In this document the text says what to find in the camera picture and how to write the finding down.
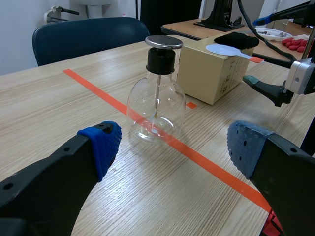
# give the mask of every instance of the white spoon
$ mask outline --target white spoon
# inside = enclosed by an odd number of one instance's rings
[[[250,61],[256,62],[256,63],[263,63],[264,60],[258,57],[252,57],[248,56],[244,53],[241,53],[241,51],[237,48],[222,45],[222,44],[210,44],[206,46],[206,49],[215,54],[224,55],[224,56],[240,56],[243,58],[247,58]]]

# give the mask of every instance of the blue chair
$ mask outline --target blue chair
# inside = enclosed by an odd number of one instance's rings
[[[38,66],[144,41],[147,27],[130,17],[68,21],[39,27],[32,45]]]

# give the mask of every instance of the desk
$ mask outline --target desk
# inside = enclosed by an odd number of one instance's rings
[[[193,23],[201,21],[202,19],[196,19],[191,21],[183,21],[173,24],[164,25],[161,27],[162,32],[166,34],[176,34],[184,37],[188,37],[191,39],[199,40],[202,38],[214,36],[217,34],[228,34],[231,32],[238,32],[238,31],[249,31],[250,29],[248,27],[241,27],[236,30],[232,30],[230,32],[222,32],[215,29],[209,29],[202,26],[196,26]],[[302,53],[299,53],[297,51],[292,51],[286,46],[282,45],[281,42],[273,42],[269,41],[271,44],[275,45],[282,51],[285,51],[287,53],[293,54],[297,60],[300,60],[302,57]],[[277,58],[285,61],[289,61],[286,57],[281,56],[271,48],[269,48],[264,42],[260,40],[260,43],[257,47],[254,49],[254,53],[265,55],[272,58]]]
[[[121,112],[63,73],[71,69],[126,104],[146,75],[148,49],[139,42],[0,77],[0,180],[49,156],[79,129],[113,120],[123,131],[116,161],[87,198],[72,235],[259,235],[267,211],[169,145],[132,138]],[[247,73],[281,84],[288,70],[251,63]],[[197,107],[187,107],[180,140],[253,186],[228,156],[229,125],[252,121],[300,145],[315,113],[313,101],[312,94],[295,96],[276,108],[244,83],[214,106],[187,96]]]

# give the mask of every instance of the blue gripper pad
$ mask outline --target blue gripper pad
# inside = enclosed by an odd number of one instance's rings
[[[103,130],[94,127],[78,131],[78,134],[87,136],[91,140],[98,182],[101,182],[106,175],[111,162],[118,152],[120,140],[122,139],[122,129],[117,123],[113,121],[104,121],[102,123],[112,124],[112,131],[105,133]]]
[[[227,131],[228,153],[247,179],[252,176],[265,141],[272,133],[247,121],[238,120],[230,125]]]

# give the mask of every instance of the glass bottle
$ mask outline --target glass bottle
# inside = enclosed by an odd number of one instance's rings
[[[148,74],[131,90],[127,105],[130,131],[142,140],[160,143],[179,137],[185,117],[185,94],[172,80],[175,52],[181,40],[155,35],[146,38]]]

